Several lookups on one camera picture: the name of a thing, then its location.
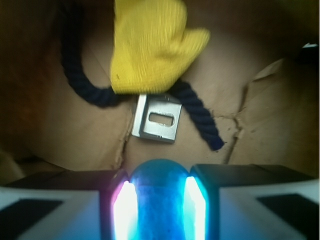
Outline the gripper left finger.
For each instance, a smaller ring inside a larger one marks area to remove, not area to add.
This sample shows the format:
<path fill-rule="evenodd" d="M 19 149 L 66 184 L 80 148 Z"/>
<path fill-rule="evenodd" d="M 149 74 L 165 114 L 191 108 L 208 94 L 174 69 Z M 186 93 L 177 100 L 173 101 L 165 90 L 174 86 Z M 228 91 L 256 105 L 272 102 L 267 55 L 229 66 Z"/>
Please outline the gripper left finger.
<path fill-rule="evenodd" d="M 45 171 L 0 189 L 3 240 L 131 240 L 136 203 L 123 169 Z"/>

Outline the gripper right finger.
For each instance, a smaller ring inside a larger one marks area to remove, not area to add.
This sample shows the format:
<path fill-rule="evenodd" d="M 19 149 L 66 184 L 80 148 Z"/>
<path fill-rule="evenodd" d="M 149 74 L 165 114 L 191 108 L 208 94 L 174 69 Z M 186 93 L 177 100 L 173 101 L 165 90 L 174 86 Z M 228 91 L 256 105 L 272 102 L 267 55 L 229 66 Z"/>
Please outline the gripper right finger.
<path fill-rule="evenodd" d="M 317 240 L 320 181 L 282 165 L 196 164 L 186 180 L 193 240 Z"/>

